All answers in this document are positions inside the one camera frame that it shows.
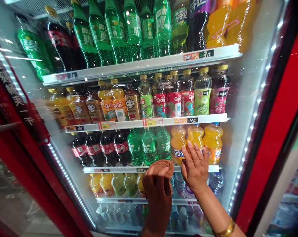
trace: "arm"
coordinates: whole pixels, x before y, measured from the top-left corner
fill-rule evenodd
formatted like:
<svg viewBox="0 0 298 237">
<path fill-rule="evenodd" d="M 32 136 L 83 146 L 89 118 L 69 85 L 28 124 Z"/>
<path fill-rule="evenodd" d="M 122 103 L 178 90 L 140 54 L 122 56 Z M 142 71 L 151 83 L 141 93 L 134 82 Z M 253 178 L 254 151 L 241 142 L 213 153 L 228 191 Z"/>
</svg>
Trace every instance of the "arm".
<svg viewBox="0 0 298 237">
<path fill-rule="evenodd" d="M 186 184 L 194 192 L 213 232 L 222 233 L 228 228 L 231 217 L 206 184 L 208 178 L 208 159 L 203 156 L 203 154 L 207 154 L 206 149 L 203 148 L 202 154 L 197 144 L 195 143 L 193 146 L 190 141 L 188 141 L 188 148 L 190 154 L 182 147 L 182 152 L 185 157 L 181 164 L 182 176 Z M 234 231 L 230 236 L 239 237 L 245 235 L 240 228 L 235 225 Z"/>
</svg>

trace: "hand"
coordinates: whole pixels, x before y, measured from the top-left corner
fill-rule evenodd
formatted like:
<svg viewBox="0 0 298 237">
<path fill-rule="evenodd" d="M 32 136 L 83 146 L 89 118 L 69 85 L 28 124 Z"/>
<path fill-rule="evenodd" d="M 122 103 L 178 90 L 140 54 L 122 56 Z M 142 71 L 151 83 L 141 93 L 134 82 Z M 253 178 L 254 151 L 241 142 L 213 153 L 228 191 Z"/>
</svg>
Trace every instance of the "hand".
<svg viewBox="0 0 298 237">
<path fill-rule="evenodd" d="M 189 148 L 190 154 L 182 147 L 184 158 L 181 163 L 182 176 L 194 192 L 194 194 L 202 193 L 208 187 L 208 159 L 203 154 L 207 154 L 206 148 L 203 148 L 203 154 L 200 151 L 198 145 L 195 143 L 194 147 L 190 141 L 188 141 L 187 147 Z"/>
</svg>

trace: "green soda bottle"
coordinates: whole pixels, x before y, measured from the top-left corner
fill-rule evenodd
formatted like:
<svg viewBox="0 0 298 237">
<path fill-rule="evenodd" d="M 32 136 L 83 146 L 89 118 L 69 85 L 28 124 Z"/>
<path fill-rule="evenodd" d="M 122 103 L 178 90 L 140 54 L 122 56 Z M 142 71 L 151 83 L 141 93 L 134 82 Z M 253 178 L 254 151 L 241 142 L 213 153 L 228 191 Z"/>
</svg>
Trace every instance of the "green soda bottle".
<svg viewBox="0 0 298 237">
<path fill-rule="evenodd" d="M 142 1 L 141 28 L 143 38 L 143 52 L 145 59 L 155 58 L 155 34 L 153 30 L 153 15 L 149 8 L 148 0 Z"/>
<path fill-rule="evenodd" d="M 171 160 L 171 136 L 164 126 L 156 134 L 157 153 L 159 160 Z"/>
<path fill-rule="evenodd" d="M 101 66 L 100 58 L 93 42 L 89 22 L 87 21 L 78 0 L 71 0 L 73 7 L 73 27 L 87 68 Z"/>
<path fill-rule="evenodd" d="M 157 57 L 171 55 L 171 8 L 169 0 L 156 0 L 153 7 Z"/>
<path fill-rule="evenodd" d="M 124 18 L 127 26 L 127 45 L 131 61 L 144 59 L 142 52 L 142 33 L 140 24 L 140 14 L 134 0 L 125 0 Z"/>
<path fill-rule="evenodd" d="M 95 0 L 88 0 L 88 3 L 90 6 L 90 28 L 102 66 L 115 64 L 114 52 L 109 41 L 105 19 Z"/>
<path fill-rule="evenodd" d="M 132 163 L 135 166 L 140 166 L 144 159 L 144 153 L 142 150 L 141 135 L 137 130 L 130 129 L 130 133 L 127 136 L 127 143 L 132 155 Z"/>
<path fill-rule="evenodd" d="M 126 63 L 128 55 L 126 55 L 127 43 L 125 40 L 125 29 L 114 0 L 106 0 L 105 19 L 109 39 L 114 49 L 116 64 Z"/>
<path fill-rule="evenodd" d="M 54 73 L 53 64 L 47 53 L 47 49 L 43 41 L 30 27 L 27 18 L 19 13 L 14 13 L 14 16 L 19 21 L 20 28 L 18 29 L 18 39 L 20 40 L 27 57 L 31 60 L 32 65 L 36 69 L 37 76 L 43 81 L 43 76 Z"/>
<path fill-rule="evenodd" d="M 145 152 L 145 164 L 151 165 L 158 160 L 156 151 L 156 136 L 145 127 L 145 132 L 142 135 L 142 146 Z"/>
</svg>

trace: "gold bracelet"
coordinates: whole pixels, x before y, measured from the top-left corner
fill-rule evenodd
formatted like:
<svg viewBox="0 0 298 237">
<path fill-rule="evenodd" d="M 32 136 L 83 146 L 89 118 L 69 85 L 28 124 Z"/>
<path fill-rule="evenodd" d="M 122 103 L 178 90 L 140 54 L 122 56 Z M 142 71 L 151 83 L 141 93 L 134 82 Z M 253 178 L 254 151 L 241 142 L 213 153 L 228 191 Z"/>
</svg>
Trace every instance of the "gold bracelet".
<svg viewBox="0 0 298 237">
<path fill-rule="evenodd" d="M 226 230 L 222 231 L 221 233 L 213 233 L 215 237 L 229 237 L 235 229 L 235 222 L 232 218 L 230 218 L 229 226 Z"/>
</svg>

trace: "white shelf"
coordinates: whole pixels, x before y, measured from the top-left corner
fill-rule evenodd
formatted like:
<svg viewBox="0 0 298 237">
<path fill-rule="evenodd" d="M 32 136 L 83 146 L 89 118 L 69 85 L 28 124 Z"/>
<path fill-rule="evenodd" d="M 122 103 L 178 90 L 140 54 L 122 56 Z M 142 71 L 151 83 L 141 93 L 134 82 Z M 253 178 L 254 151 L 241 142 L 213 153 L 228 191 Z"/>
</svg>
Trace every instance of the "white shelf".
<svg viewBox="0 0 298 237">
<path fill-rule="evenodd" d="M 219 64 L 241 56 L 242 53 L 239 53 L 239 45 L 235 44 L 130 63 L 51 74 L 43 76 L 43 84 L 46 86 L 56 84 L 77 84 L 101 79 L 108 80 L 111 78 L 171 71 L 186 67 Z"/>
</svg>

